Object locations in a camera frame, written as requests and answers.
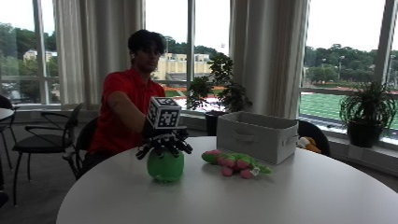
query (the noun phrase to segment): black and white cube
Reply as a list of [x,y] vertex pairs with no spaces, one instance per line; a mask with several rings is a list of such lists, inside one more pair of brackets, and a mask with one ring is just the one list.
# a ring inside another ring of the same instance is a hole
[[170,97],[152,97],[148,109],[148,119],[154,129],[178,127],[181,106]]

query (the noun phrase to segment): black chair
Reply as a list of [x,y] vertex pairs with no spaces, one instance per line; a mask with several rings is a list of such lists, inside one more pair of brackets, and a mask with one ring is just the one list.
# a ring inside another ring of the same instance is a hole
[[[55,124],[55,127],[52,126],[36,126],[36,125],[28,125],[25,127],[25,130],[33,134],[33,136],[23,139],[16,143],[13,146],[13,151],[19,152],[19,158],[16,162],[16,169],[13,174],[13,205],[16,205],[16,180],[17,180],[17,172],[20,168],[21,158],[23,154],[28,153],[28,181],[31,181],[31,175],[29,175],[29,158],[31,154],[48,154],[48,153],[65,153],[67,148],[75,147],[73,146],[73,140],[75,140],[75,127],[79,124],[79,113],[81,108],[84,107],[84,103],[79,104],[73,111],[71,116],[65,116],[57,113],[52,112],[44,112],[41,115],[44,117],[47,116],[59,116],[63,118],[68,118],[67,124],[64,127],[61,127],[55,122],[51,123]],[[51,133],[36,133],[35,131],[51,131]]]
[[330,156],[331,147],[329,145],[329,140],[322,130],[306,120],[298,119],[297,121],[298,121],[298,131],[297,131],[298,135],[301,137],[310,137],[315,142],[315,146],[321,149],[322,154],[325,156]]
[[80,151],[81,150],[87,151],[89,148],[91,140],[92,140],[92,137],[93,137],[96,129],[97,129],[97,122],[99,122],[99,118],[93,119],[85,125],[85,127],[81,129],[79,137],[77,137],[75,151],[65,153],[63,156],[63,159],[68,162],[68,164],[71,166],[76,180],[79,179],[79,173],[83,168],[83,159],[80,157]]
[[9,201],[9,195],[0,191],[0,208]]
[[7,153],[7,156],[8,156],[9,169],[12,170],[12,163],[11,163],[11,159],[9,159],[9,148],[8,148],[7,138],[4,136],[4,131],[7,129],[9,129],[12,139],[13,139],[13,144],[16,144],[16,138],[15,138],[15,133],[13,133],[13,129],[12,129],[12,124],[13,124],[13,120],[15,120],[16,110],[17,110],[19,107],[12,105],[9,99],[4,95],[0,95],[0,108],[13,110],[13,114],[12,114],[11,118],[4,120],[0,123],[0,134],[1,134],[1,138],[3,138],[4,150],[5,150],[5,153]]

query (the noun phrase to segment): short sleeve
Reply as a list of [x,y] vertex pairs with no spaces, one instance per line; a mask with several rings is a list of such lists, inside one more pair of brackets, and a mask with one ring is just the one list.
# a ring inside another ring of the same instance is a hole
[[108,99],[109,94],[113,91],[122,91],[125,94],[129,91],[128,81],[124,73],[110,73],[104,79],[103,85],[103,97],[104,100]]
[[165,97],[164,88],[158,83],[156,83],[156,92],[160,97]]

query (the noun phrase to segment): dark hair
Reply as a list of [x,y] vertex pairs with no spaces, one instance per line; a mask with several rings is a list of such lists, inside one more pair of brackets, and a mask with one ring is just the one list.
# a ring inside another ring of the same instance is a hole
[[149,32],[146,30],[137,31],[128,38],[128,48],[132,52],[136,52],[138,49],[149,47],[150,42],[154,42],[154,44],[157,45],[157,50],[161,54],[164,54],[162,35],[156,32]]

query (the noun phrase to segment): stuffed animal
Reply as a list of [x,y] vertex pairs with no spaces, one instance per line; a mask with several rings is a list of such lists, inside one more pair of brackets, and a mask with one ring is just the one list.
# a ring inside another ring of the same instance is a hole
[[322,152],[321,149],[315,146],[315,142],[310,137],[301,137],[297,141],[297,146],[315,153]]
[[222,175],[232,176],[233,173],[240,173],[240,176],[249,179],[258,173],[269,174],[272,169],[260,164],[250,156],[241,153],[222,153],[217,149],[205,151],[201,158],[212,163],[222,166]]

